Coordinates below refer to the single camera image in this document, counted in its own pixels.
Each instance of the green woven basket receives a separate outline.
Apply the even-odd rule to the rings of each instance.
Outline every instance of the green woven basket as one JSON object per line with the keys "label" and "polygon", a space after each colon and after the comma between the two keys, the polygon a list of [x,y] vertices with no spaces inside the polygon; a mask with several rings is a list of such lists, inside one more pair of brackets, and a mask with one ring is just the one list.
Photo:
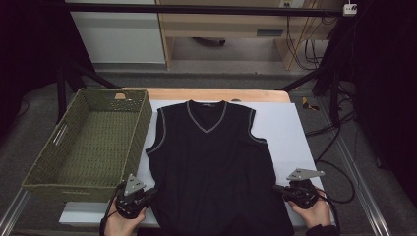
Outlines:
{"label": "green woven basket", "polygon": [[22,187],[50,201],[107,202],[136,175],[151,114],[146,90],[80,89]]}

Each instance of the metal rail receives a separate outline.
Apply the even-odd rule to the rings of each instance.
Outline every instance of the metal rail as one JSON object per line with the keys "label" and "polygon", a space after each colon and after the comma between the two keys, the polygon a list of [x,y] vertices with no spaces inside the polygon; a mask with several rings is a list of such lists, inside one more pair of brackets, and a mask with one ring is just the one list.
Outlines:
{"label": "metal rail", "polygon": [[[320,105],[320,107],[323,107],[325,110],[328,110],[328,107],[325,105],[324,102],[322,102],[320,98],[318,99],[318,104]],[[323,113],[325,114],[328,123],[331,124],[331,120],[328,117],[328,115],[325,112]],[[348,171],[349,176],[352,178],[353,183],[356,183],[356,196],[358,197],[359,202],[361,203],[362,208],[364,209],[365,214],[367,215],[371,223],[371,227],[373,228],[375,235],[390,236],[391,233],[389,231],[387,223],[384,220],[384,217],[381,214],[380,209],[378,208],[378,205],[375,202],[375,199],[368,188],[368,185],[362,177],[360,170],[356,167],[356,164],[352,158],[352,155],[349,152],[349,149],[343,137],[339,136],[336,140],[336,143],[337,147],[341,152],[343,164],[346,170]]]}
{"label": "metal rail", "polygon": [[29,197],[30,193],[28,191],[23,190],[22,188],[19,190],[0,221],[1,236],[8,236],[12,232],[13,226],[15,226],[16,221],[18,221]]}
{"label": "metal rail", "polygon": [[169,13],[169,14],[210,14],[210,15],[250,15],[288,17],[343,17],[341,9],[310,8],[266,8],[237,6],[196,6],[196,5],[151,5],[151,4],[97,4],[42,2],[42,7],[61,8],[70,12],[107,13]]}

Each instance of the human hand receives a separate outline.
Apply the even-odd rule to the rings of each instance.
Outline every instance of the human hand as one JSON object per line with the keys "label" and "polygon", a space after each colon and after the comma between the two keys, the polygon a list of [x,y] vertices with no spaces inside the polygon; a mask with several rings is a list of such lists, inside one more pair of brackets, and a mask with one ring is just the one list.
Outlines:
{"label": "human hand", "polygon": [[124,218],[117,212],[116,200],[111,205],[107,223],[104,230],[106,236],[132,236],[136,226],[145,219],[147,208],[144,207],[139,213],[138,217],[134,219]]}
{"label": "human hand", "polygon": [[[325,193],[318,189],[321,196],[325,196]],[[319,198],[317,202],[310,208],[302,209],[291,201],[288,201],[292,210],[298,213],[306,223],[308,229],[321,224],[322,226],[331,225],[330,222],[330,209],[325,200]]]}

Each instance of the floor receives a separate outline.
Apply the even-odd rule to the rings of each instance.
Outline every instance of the floor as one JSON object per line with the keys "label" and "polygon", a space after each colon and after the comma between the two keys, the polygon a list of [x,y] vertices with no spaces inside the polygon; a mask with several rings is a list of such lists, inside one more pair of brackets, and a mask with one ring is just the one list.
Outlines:
{"label": "floor", "polygon": [[[325,48],[325,42],[316,42],[318,57]],[[304,52],[298,56],[304,66],[315,67],[307,62]],[[198,38],[177,39],[169,71],[98,71],[104,78],[124,87],[222,89],[279,89],[309,72],[299,67],[292,71],[283,70],[281,58],[270,39],[237,38],[227,38],[224,46]],[[91,87],[96,86],[90,80],[86,82]],[[328,97],[314,97],[311,94],[313,85],[314,81],[307,82],[289,94],[306,134],[328,125]],[[348,83],[342,87],[354,90]],[[341,96],[339,101],[339,116],[350,117],[349,113],[354,110],[348,97]],[[7,215],[20,183],[56,124],[55,85],[30,92],[22,107],[23,114],[16,119],[8,138],[0,144],[0,212],[4,212],[3,216]],[[312,156],[320,156],[336,134],[337,130],[332,130],[308,138]],[[343,235],[417,235],[415,206],[402,192],[392,173],[377,167],[376,157],[355,119],[342,125],[339,136],[323,160],[346,173],[355,186],[356,194],[350,203],[336,204]],[[334,199],[348,200],[353,192],[343,174],[328,164],[318,163],[317,168],[327,174],[322,181],[328,193]],[[12,234],[96,235],[96,228],[60,225],[57,218],[64,206],[63,203],[46,203],[30,196]],[[380,226],[386,226],[388,230],[380,228],[382,231],[378,233]],[[297,235],[303,233],[304,229],[297,230]],[[153,234],[144,231],[142,235]]]}

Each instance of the white table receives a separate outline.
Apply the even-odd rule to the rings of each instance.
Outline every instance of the white table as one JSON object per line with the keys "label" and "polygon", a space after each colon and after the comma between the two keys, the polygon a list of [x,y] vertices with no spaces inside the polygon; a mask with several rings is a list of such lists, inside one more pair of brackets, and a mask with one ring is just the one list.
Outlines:
{"label": "white table", "polygon": [[[153,114],[137,173],[137,177],[147,184],[146,189],[154,186],[154,181],[151,178],[149,171],[149,159],[145,154],[145,148],[151,147],[154,141],[156,109],[162,106],[185,101],[152,100],[152,97],[150,97],[150,99]],[[269,150],[273,160],[273,167],[277,178],[276,184],[284,186],[288,185],[286,177],[296,168],[316,170],[297,110],[293,103],[237,103],[257,110],[252,133],[256,137],[265,138],[268,141]],[[320,188],[323,187],[320,178],[313,178],[312,182]],[[67,203],[59,222],[73,226],[97,226],[103,218],[106,208],[107,203]],[[294,213],[290,209],[289,205],[287,205],[287,210],[291,222],[295,227],[304,225],[301,217]],[[140,226],[158,227],[151,209],[147,210],[147,218],[141,223]]]}

